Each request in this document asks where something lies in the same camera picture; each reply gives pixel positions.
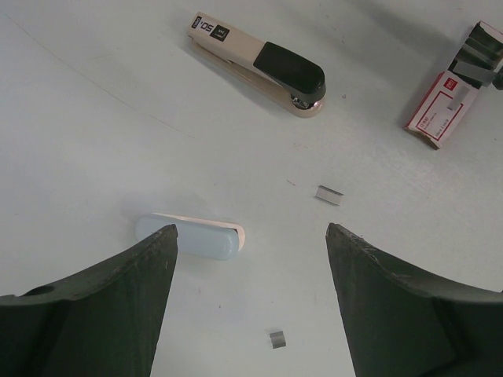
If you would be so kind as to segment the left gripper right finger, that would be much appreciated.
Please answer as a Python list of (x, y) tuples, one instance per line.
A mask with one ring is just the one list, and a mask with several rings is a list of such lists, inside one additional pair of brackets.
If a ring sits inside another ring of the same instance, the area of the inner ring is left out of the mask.
[(326, 244), (357, 376), (500, 376), (502, 294), (435, 275), (339, 224)]

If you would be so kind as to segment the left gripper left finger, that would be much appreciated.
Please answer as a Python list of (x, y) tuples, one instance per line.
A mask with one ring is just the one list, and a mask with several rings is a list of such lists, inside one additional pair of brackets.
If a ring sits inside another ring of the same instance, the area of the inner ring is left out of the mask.
[(178, 256), (167, 225), (24, 295), (1, 298), (3, 376), (149, 376)]

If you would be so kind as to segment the small staple strip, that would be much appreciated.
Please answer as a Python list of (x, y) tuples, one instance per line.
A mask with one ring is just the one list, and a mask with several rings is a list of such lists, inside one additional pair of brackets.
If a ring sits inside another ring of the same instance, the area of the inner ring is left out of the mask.
[(283, 331), (270, 333), (270, 341), (273, 349), (286, 347), (286, 339)]
[(330, 203), (334, 206), (339, 206), (342, 200), (343, 194), (333, 190), (331, 188), (325, 187), (324, 185), (319, 185), (316, 191), (315, 198), (322, 200), (326, 203)]

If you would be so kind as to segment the red white staple box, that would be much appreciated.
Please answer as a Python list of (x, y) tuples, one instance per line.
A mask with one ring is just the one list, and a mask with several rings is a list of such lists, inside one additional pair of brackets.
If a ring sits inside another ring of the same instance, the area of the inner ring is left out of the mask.
[(483, 87), (502, 89), (502, 32), (480, 21), (431, 85), (404, 130), (440, 149)]

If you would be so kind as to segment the beige black stapler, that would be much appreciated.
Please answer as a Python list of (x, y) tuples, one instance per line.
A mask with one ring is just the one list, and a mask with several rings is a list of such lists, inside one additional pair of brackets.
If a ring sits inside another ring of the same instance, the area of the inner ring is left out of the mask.
[(187, 28), (194, 50), (288, 112), (311, 118), (322, 108), (325, 73), (314, 62), (198, 12)]

